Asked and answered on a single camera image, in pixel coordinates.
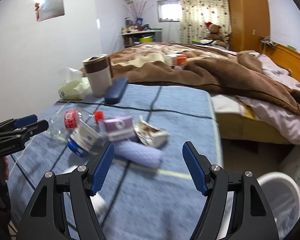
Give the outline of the left human hand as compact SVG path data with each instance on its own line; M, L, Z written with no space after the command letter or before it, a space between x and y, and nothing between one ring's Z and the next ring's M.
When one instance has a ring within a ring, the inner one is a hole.
M9 178L9 166L8 166L8 158L7 157L2 157L0 158L0 176L4 178L5 181L8 180Z

